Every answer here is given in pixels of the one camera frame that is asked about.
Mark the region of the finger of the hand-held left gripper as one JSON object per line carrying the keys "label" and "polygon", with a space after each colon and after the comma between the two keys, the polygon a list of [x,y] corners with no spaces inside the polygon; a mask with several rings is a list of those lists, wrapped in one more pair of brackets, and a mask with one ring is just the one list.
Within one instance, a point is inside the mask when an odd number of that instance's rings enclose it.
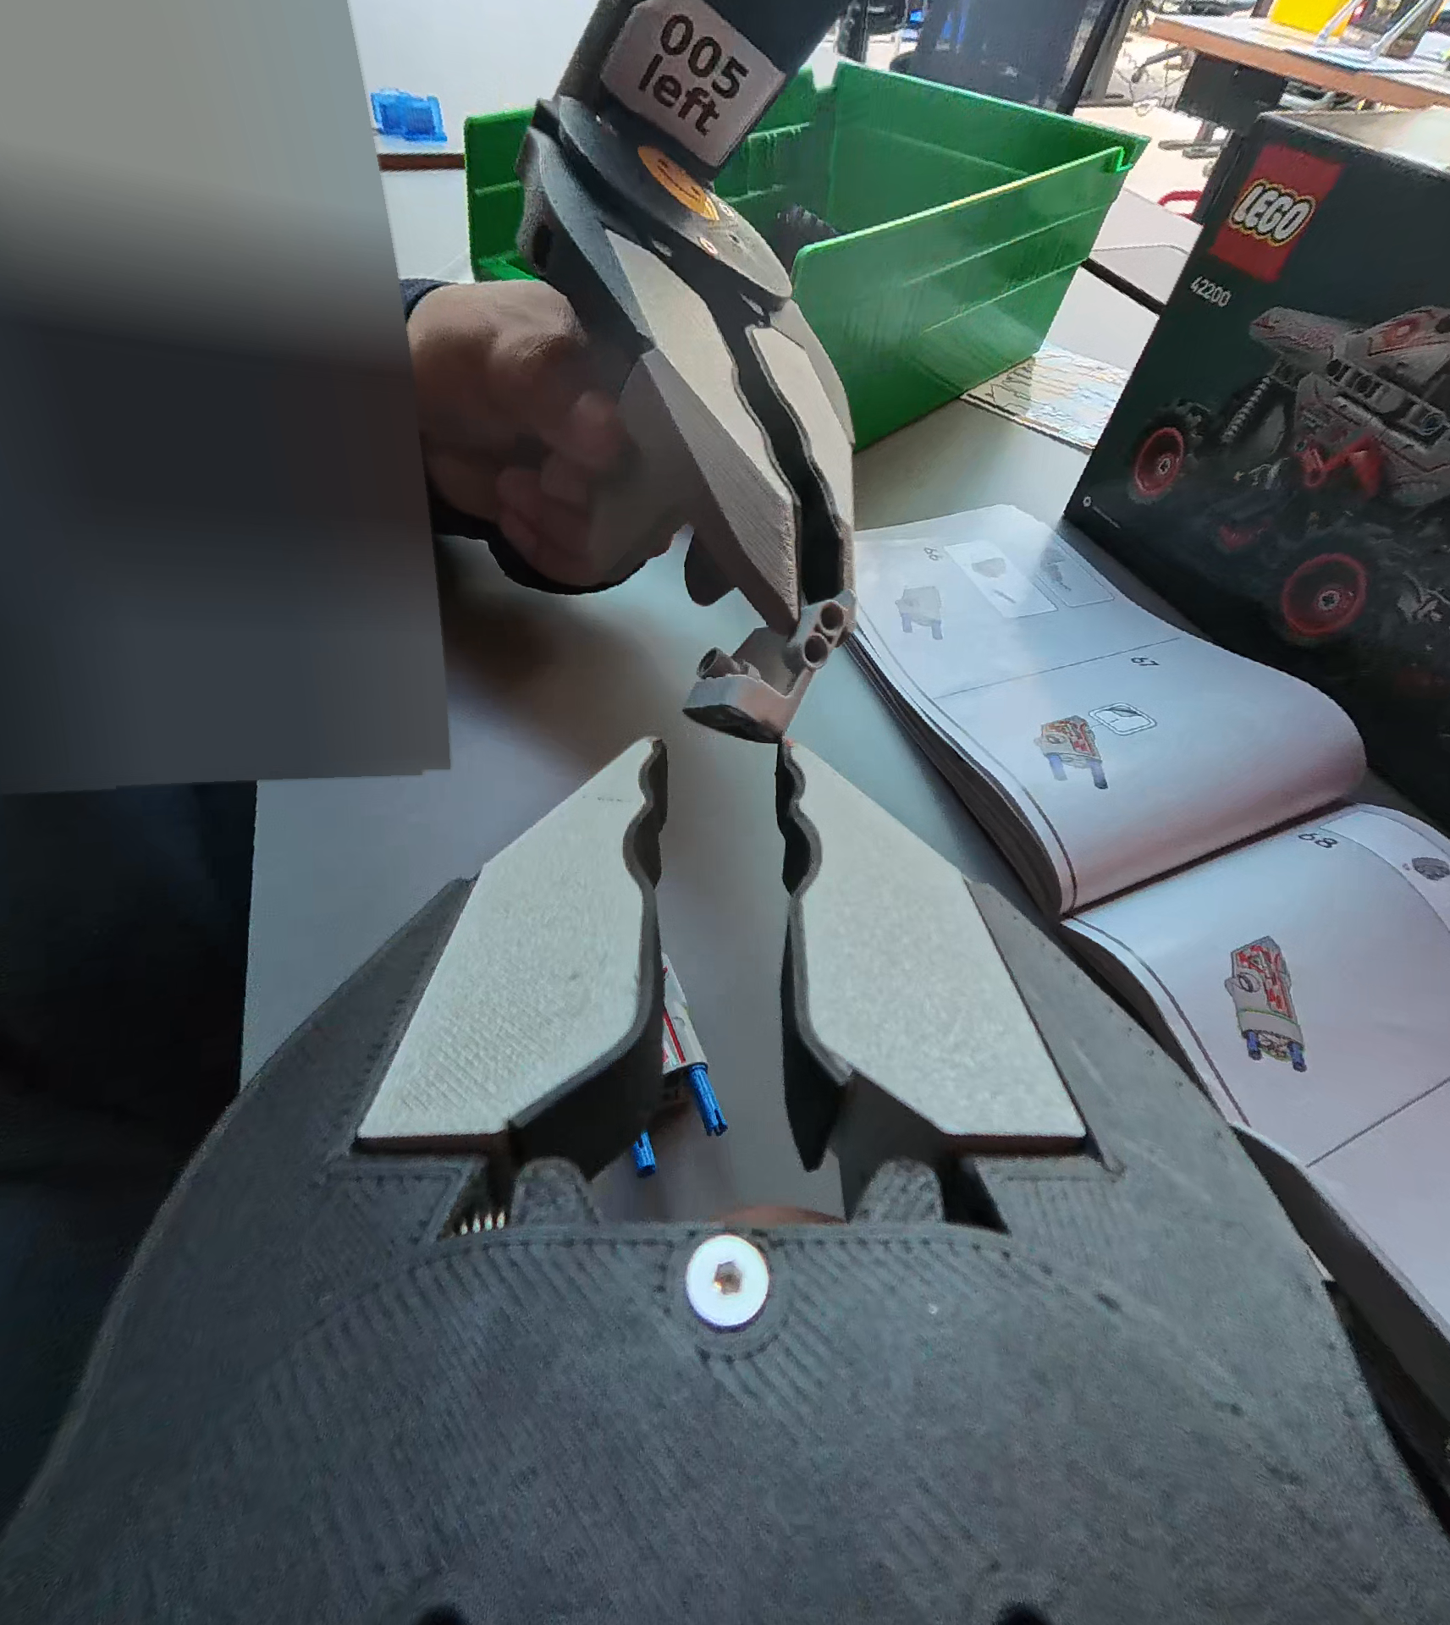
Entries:
{"label": "finger of the hand-held left gripper", "polygon": [[794,335],[755,324],[745,345],[761,456],[741,518],[741,590],[763,618],[798,618],[854,585],[852,441]]}
{"label": "finger of the hand-held left gripper", "polygon": [[605,548],[628,565],[691,528],[726,592],[788,637],[800,620],[794,491],[741,398],[735,361],[661,258],[619,236],[609,244],[622,308],[652,343],[617,404],[632,458],[605,489]]}

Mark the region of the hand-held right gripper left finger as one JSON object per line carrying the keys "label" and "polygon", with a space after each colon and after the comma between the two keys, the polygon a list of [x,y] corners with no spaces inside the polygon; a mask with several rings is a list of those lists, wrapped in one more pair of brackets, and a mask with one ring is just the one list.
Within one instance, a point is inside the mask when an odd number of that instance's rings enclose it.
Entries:
{"label": "hand-held right gripper left finger", "polygon": [[506,1176],[595,1178],[659,1096],[655,884],[667,752],[640,738],[490,859],[457,906],[356,1133]]}

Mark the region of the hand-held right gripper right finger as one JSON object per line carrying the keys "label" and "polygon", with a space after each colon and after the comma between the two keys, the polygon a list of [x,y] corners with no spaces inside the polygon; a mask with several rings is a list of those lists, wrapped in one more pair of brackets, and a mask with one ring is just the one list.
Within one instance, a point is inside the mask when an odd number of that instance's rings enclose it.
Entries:
{"label": "hand-held right gripper right finger", "polygon": [[1078,1153],[1086,1124],[963,873],[794,742],[776,820],[782,1096],[801,1166]]}

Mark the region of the grey lego piece with pin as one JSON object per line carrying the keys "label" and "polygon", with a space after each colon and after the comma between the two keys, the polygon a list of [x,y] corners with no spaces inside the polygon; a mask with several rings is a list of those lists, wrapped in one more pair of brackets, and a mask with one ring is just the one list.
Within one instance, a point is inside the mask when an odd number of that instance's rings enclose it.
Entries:
{"label": "grey lego piece with pin", "polygon": [[788,637],[761,627],[731,655],[710,651],[698,662],[683,715],[716,734],[780,744],[813,678],[852,633],[856,608],[856,592],[844,588],[805,606]]}

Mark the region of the small lego assembly blue pins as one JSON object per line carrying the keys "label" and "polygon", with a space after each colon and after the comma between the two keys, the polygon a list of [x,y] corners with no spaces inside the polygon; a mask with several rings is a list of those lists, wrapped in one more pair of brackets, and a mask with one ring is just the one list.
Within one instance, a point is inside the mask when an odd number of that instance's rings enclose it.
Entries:
{"label": "small lego assembly blue pins", "polygon": [[681,1108],[694,1108],[702,1133],[708,1139],[718,1139],[727,1133],[727,1122],[714,1092],[710,1067],[691,1017],[689,1001],[667,954],[661,956],[661,970],[659,1089],[654,1114],[630,1149],[632,1174],[640,1182],[655,1174],[652,1129],[661,1128]]}

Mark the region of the dark lego set box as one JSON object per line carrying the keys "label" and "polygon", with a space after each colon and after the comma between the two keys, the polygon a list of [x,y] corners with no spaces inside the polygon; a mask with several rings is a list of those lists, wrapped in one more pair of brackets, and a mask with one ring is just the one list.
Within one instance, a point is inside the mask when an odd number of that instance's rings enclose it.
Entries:
{"label": "dark lego set box", "polygon": [[1450,836],[1450,112],[1255,119],[1066,520]]}

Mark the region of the person's left hand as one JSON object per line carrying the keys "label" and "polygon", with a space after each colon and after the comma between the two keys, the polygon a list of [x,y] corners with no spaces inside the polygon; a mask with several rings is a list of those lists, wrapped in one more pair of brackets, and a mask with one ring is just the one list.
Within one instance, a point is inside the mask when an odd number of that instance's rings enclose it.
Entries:
{"label": "person's left hand", "polygon": [[570,304],[541,281],[453,283],[406,335],[434,532],[546,594],[628,581],[640,561],[613,563],[591,509],[630,444]]}

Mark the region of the green plastic bin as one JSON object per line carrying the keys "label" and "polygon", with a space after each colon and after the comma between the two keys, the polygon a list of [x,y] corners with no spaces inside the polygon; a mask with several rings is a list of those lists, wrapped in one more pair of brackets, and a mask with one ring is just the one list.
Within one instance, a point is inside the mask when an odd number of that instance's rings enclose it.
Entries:
{"label": "green plastic bin", "polygon": [[[533,112],[465,121],[480,281],[541,281],[515,246]],[[825,92],[782,88],[714,193],[764,240],[794,203],[840,232],[790,281],[866,448],[1033,355],[1138,154],[1056,112],[848,65]]]}

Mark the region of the sticker sheet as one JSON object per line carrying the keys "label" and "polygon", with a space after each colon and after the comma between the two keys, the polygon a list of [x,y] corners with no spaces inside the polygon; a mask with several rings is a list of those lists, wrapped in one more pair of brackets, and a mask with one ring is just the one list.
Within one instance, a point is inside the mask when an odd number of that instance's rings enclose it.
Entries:
{"label": "sticker sheet", "polygon": [[1107,427],[1128,370],[1041,343],[1016,367],[967,390],[961,402],[1084,454]]}

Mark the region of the open instruction booklet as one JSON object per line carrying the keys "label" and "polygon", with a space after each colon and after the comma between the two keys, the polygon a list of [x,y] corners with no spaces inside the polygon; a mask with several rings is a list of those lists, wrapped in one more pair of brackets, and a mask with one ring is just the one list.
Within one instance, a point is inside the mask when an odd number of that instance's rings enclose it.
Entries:
{"label": "open instruction booklet", "polygon": [[994,507],[862,532],[852,649],[1041,911],[1450,1332],[1450,839],[1325,695]]}

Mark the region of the black office chair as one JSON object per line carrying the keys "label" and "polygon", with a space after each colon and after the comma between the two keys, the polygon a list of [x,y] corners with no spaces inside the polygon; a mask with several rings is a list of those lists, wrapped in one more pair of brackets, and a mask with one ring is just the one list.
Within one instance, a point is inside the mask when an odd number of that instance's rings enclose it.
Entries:
{"label": "black office chair", "polygon": [[891,71],[1000,102],[1072,114],[1125,40],[1130,3],[928,3]]}

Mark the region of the person's dark clothing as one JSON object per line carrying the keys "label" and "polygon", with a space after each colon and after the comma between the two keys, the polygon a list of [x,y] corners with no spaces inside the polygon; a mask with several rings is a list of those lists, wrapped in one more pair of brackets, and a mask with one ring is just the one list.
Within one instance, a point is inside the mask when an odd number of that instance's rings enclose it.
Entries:
{"label": "person's dark clothing", "polygon": [[253,783],[0,799],[0,1534],[241,1085]]}

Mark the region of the wooden table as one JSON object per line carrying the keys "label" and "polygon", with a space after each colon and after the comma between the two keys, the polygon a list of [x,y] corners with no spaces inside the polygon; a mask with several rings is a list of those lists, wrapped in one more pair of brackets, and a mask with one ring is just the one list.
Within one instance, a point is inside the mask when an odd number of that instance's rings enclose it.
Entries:
{"label": "wooden table", "polygon": [[1148,32],[1193,55],[1249,67],[1381,108],[1450,110],[1450,71],[1440,55],[1395,61],[1372,53],[1337,51],[1331,45],[1317,45],[1309,34],[1251,16],[1162,14],[1152,20]]}

